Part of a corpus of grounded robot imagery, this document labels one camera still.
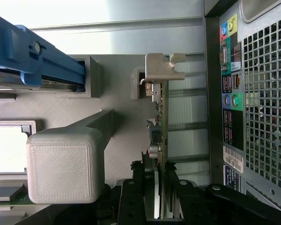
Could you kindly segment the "silver CPU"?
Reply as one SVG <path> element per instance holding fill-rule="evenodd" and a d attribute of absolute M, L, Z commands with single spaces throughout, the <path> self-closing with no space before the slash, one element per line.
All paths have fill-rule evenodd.
<path fill-rule="evenodd" d="M 0 173 L 25 173 L 27 133 L 22 127 L 0 126 Z"/>

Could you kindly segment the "silver hard disk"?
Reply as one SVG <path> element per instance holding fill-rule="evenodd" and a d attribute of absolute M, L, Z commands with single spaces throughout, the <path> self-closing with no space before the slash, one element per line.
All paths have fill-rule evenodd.
<path fill-rule="evenodd" d="M 0 71 L 0 92 L 29 92 L 29 91 L 53 91 L 75 92 L 78 86 L 75 84 L 50 81 L 42 79 L 40 87 L 26 85 L 21 77 L 16 74 Z"/>

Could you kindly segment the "green RAM stick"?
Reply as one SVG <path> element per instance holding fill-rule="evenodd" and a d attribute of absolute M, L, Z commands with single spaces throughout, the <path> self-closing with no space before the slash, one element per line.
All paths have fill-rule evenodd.
<path fill-rule="evenodd" d="M 30 204 L 28 190 L 23 183 L 0 184 L 0 206 Z"/>

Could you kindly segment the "black open PC case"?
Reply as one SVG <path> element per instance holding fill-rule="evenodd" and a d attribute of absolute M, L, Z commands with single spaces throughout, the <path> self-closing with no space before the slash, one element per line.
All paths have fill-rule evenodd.
<path fill-rule="evenodd" d="M 210 175 L 281 211 L 281 0 L 204 0 Z"/>

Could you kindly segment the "grey parts rack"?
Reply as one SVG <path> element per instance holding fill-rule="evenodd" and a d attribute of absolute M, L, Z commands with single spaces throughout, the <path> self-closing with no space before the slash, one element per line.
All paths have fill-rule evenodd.
<path fill-rule="evenodd" d="M 150 139 L 147 119 L 155 107 L 131 99 L 132 76 L 143 72 L 144 55 L 89 58 L 99 97 L 52 91 L 0 93 L 0 126 L 27 133 L 25 173 L 0 173 L 0 184 L 23 183 L 30 204 L 10 206 L 11 223 L 25 214 L 29 225 L 48 225 L 72 204 L 92 203 L 105 184 L 132 175 Z"/>

